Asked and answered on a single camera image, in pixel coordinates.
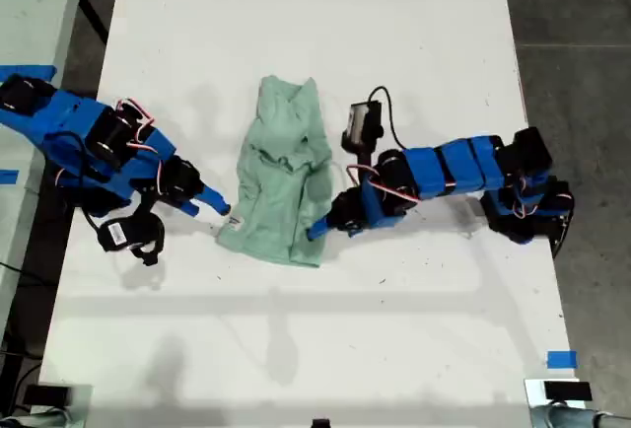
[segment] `white table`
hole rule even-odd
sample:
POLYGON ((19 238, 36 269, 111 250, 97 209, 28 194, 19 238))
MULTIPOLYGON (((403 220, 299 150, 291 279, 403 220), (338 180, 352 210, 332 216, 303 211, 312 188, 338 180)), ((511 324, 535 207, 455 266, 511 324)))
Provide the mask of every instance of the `white table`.
MULTIPOLYGON (((116 0, 100 99, 137 99, 235 202, 272 73, 315 78, 336 191, 348 107, 379 84, 410 146, 526 126, 506 0, 116 0)), ((147 268, 104 254, 77 216, 41 379, 92 386, 91 428, 527 427, 523 379, 568 349, 548 243, 516 246, 467 209, 440 199, 395 229, 332 235, 319 269, 230 253, 210 209, 165 207, 147 268)))
MULTIPOLYGON (((79 0, 2 0, 0 64, 55 65, 61 84, 79 0)), ((43 156, 25 137, 0 125, 0 169, 18 170, 0 185, 0 261, 22 267, 37 207, 43 156)), ((11 309, 19 275, 0 266, 0 329, 11 309)))

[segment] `blue tape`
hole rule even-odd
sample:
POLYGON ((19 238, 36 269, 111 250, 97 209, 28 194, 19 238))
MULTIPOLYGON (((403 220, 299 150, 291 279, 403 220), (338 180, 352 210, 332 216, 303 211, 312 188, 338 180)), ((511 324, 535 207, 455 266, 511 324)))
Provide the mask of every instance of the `blue tape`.
POLYGON ((548 369, 576 369, 576 351, 548 351, 548 369))
POLYGON ((0 82, 7 81, 13 74, 50 81, 57 73, 53 65, 0 65, 0 82))
POLYGON ((18 170, 0 170, 0 184, 16 184, 19 172, 18 170))

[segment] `gray concrete floor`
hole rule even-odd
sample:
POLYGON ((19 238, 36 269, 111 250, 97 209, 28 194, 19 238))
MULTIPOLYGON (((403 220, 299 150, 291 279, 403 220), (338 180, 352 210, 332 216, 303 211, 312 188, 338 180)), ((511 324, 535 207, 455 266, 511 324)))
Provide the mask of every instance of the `gray concrete floor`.
MULTIPOLYGON (((94 4, 108 23, 113 0, 94 4)), ((509 0, 509 6, 528 119, 540 128, 556 175, 570 182, 577 199, 556 270, 579 374, 592 383, 598 408, 631 414, 631 332, 626 330, 631 322, 631 0, 509 0)), ((95 93, 103 55, 104 46, 78 12, 63 86, 95 93)), ((40 213, 51 206, 42 204, 40 213)), ((39 233, 30 243, 33 249, 45 246, 47 256, 57 253, 58 265, 46 266, 53 276, 63 260, 67 223, 60 228, 58 239, 47 241, 51 238, 39 233)), ((35 253, 30 252, 29 268, 40 267, 35 253)), ((26 332, 31 328, 26 339, 42 344, 49 315, 47 320, 42 311, 39 323, 26 318, 33 313, 32 300, 33 295, 25 296, 14 313, 31 320, 20 324, 26 332)))

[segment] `green cloth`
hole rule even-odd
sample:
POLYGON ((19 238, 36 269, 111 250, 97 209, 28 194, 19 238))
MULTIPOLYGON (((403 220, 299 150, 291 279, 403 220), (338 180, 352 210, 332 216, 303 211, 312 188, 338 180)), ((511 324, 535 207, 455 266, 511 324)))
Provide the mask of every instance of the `green cloth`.
POLYGON ((237 163, 239 204, 217 242, 270 262, 318 266, 324 239, 308 241, 307 228, 330 209, 330 158, 316 82, 263 78, 237 163))

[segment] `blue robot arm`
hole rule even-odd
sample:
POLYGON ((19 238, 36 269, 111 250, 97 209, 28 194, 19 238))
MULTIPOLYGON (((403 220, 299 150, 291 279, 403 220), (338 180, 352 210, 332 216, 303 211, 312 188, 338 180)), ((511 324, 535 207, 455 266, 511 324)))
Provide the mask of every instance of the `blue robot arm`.
POLYGON ((519 131, 509 145, 498 136, 479 136, 434 148, 388 150, 371 166, 370 156, 383 135, 380 124, 379 102, 351 106, 342 147, 358 156, 354 167, 360 182, 337 196, 331 211, 309 228, 309 239, 331 229, 353 236, 391 227, 420 201, 482 190, 491 229, 519 244, 544 235, 558 251, 574 197, 567 182, 549 174, 552 159, 535 127, 519 131))
POLYGON ((161 250, 164 239, 162 223, 150 212, 156 201, 190 216, 199 211, 193 199, 222 215, 230 211, 152 122, 133 100, 112 108, 17 74, 0 86, 0 123, 26 136, 58 167, 57 185, 83 208, 105 250, 134 248, 146 264, 156 263, 159 250, 139 249, 154 242, 161 250), (132 216, 94 224, 91 216, 127 206, 134 191, 142 200, 132 216))

